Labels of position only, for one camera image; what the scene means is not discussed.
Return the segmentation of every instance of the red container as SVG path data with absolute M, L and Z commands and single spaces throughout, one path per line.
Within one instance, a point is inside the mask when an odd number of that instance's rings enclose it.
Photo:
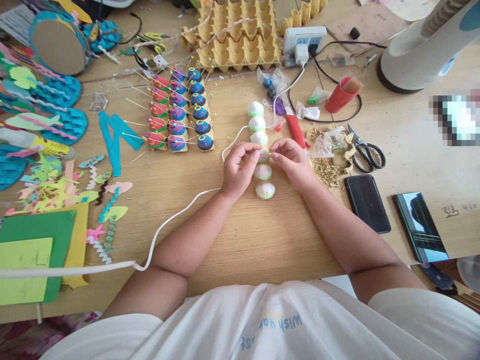
M 352 79 L 351 76 L 344 77 L 340 80 L 340 83 L 337 84 L 335 90 L 333 90 L 328 102 L 325 105 L 325 109 L 332 114 L 338 113 L 342 110 L 345 105 L 347 105 L 350 100 L 357 96 L 360 93 L 360 90 L 357 93 L 350 94 L 343 91 L 341 87 L 344 87 L 350 80 Z

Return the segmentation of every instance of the white t-shirt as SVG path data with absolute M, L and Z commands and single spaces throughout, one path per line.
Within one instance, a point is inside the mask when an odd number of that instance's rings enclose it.
M 128 314 L 88 325 L 42 359 L 480 358 L 480 315 L 438 293 L 390 289 L 361 303 L 321 280 L 235 285 L 165 322 Z

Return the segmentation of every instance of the scissors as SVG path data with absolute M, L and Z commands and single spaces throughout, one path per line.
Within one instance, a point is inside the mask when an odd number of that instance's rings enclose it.
M 355 167 L 362 173 L 371 173 L 374 169 L 383 169 L 385 167 L 386 161 L 385 155 L 382 150 L 380 150 L 378 146 L 360 139 L 360 136 L 357 135 L 357 132 L 350 125 L 348 125 L 348 130 L 353 133 L 353 140 L 355 140 L 356 144 L 356 153 L 353 154 L 353 157 L 351 158 L 353 165 L 355 165 Z M 376 162 L 374 157 L 372 156 L 372 150 L 376 152 L 378 157 L 380 158 L 380 164 Z M 359 165 L 357 159 L 355 158 L 357 154 L 360 154 L 361 157 L 366 161 L 366 163 L 368 164 L 368 169 L 365 169 Z

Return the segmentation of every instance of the white fan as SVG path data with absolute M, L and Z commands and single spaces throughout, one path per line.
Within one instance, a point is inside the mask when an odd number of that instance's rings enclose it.
M 385 49 L 377 64 L 378 78 L 395 93 L 416 93 L 445 75 L 458 52 L 479 35 L 480 0 L 441 0 Z

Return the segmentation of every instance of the power outlet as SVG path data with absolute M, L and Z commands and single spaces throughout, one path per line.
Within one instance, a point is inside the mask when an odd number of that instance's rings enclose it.
M 316 51 L 319 52 L 326 37 L 327 28 L 325 26 L 289 27 L 283 38 L 283 54 L 293 54 L 297 44 L 306 44 L 307 46 L 317 44 Z

